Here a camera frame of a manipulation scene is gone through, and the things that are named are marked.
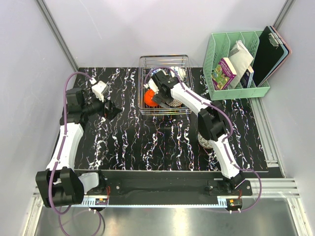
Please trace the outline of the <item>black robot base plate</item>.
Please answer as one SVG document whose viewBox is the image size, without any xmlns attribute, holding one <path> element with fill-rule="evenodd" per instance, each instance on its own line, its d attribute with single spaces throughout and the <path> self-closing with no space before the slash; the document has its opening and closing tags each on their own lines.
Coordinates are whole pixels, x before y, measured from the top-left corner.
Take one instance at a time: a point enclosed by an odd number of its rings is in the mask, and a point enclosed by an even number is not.
<svg viewBox="0 0 315 236">
<path fill-rule="evenodd" d="M 244 180 L 233 189 L 220 172 L 98 170 L 110 187 L 109 205 L 153 207 L 216 205 L 218 197 L 252 196 Z"/>
</svg>

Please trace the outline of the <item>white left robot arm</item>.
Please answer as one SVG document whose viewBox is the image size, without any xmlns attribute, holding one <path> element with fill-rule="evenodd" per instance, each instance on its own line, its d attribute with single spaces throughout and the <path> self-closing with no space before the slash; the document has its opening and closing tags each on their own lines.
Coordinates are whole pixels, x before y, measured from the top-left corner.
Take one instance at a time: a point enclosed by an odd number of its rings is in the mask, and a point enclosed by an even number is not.
<svg viewBox="0 0 315 236">
<path fill-rule="evenodd" d="M 53 156 L 44 171 L 36 174 L 35 181 L 46 207 L 81 204 L 89 191 L 100 195 L 106 182 L 100 172 L 76 174 L 75 156 L 89 118 L 93 115 L 112 120 L 121 110 L 105 98 L 109 87 L 100 83 L 92 86 L 92 100 L 86 101 L 81 88 L 66 91 L 65 107 L 60 120 L 59 139 Z"/>
</svg>

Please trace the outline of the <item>orange glossy bowl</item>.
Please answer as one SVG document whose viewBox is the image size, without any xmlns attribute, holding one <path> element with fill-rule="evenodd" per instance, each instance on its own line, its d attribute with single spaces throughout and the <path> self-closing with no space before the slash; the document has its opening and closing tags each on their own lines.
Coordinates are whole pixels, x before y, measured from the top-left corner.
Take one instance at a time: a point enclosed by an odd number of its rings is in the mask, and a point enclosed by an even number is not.
<svg viewBox="0 0 315 236">
<path fill-rule="evenodd" d="M 147 106 L 149 107 L 158 107 L 159 104 L 156 103 L 154 100 L 153 100 L 153 96 L 155 95 L 155 92 L 152 90 L 152 89 L 149 89 L 145 92 L 144 94 L 144 102 Z"/>
</svg>

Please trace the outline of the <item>grey leaf patterned bowl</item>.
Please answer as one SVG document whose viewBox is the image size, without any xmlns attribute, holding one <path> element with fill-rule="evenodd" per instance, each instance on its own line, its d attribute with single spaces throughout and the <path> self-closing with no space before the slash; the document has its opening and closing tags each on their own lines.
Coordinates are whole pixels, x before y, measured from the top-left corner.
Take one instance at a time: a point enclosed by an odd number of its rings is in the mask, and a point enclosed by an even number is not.
<svg viewBox="0 0 315 236">
<path fill-rule="evenodd" d="M 205 148 L 205 149 L 212 149 L 212 148 L 213 148 L 211 142 L 210 142 L 209 140 L 206 140 L 205 138 L 203 138 L 200 133 L 198 133 L 197 139 L 198 139 L 199 144 L 200 144 L 203 148 Z"/>
</svg>

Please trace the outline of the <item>chrome wire dish rack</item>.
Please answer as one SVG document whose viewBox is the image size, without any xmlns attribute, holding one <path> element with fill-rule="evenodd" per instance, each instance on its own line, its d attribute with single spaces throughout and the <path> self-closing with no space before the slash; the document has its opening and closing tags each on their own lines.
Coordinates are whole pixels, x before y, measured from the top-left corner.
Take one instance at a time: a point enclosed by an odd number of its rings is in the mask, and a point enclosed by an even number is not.
<svg viewBox="0 0 315 236">
<path fill-rule="evenodd" d="M 184 83 L 191 90 L 194 90 L 194 83 L 191 74 L 191 67 L 188 55 L 157 55 L 141 56 L 139 59 L 139 76 L 138 76 L 138 108 L 142 115 L 167 116 L 167 115 L 184 115 L 190 114 L 191 110 L 185 105 L 178 107 L 149 107 L 144 102 L 144 95 L 147 91 L 144 88 L 144 81 L 151 69 L 167 66 L 176 70 L 178 67 L 185 71 Z"/>
</svg>

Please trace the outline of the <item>blue white patterned bowl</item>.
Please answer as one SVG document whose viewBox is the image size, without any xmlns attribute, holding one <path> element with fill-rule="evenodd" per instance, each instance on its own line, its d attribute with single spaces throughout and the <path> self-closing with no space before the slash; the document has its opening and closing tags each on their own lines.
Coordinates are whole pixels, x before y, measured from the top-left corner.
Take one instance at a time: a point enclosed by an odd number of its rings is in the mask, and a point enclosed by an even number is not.
<svg viewBox="0 0 315 236">
<path fill-rule="evenodd" d="M 183 67 L 173 66 L 171 67 L 171 69 L 174 70 L 177 73 L 177 75 L 180 76 L 181 81 L 184 81 L 185 78 L 187 77 L 186 71 Z"/>
</svg>

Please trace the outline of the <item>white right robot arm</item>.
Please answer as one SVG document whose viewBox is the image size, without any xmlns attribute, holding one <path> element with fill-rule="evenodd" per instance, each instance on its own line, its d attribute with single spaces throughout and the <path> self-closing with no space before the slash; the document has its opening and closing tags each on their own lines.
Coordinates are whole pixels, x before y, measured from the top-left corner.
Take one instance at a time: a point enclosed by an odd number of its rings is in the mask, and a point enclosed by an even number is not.
<svg viewBox="0 0 315 236">
<path fill-rule="evenodd" d="M 228 142 L 233 127 L 221 103 L 202 98 L 184 84 L 176 71 L 170 68 L 171 73 L 167 74 L 165 69 L 152 69 L 145 78 L 144 86 L 154 93 L 152 101 L 169 108 L 170 103 L 177 100 L 197 116 L 198 141 L 204 148 L 214 150 L 223 176 L 221 185 L 224 191 L 229 195 L 236 194 L 245 177 Z"/>
</svg>

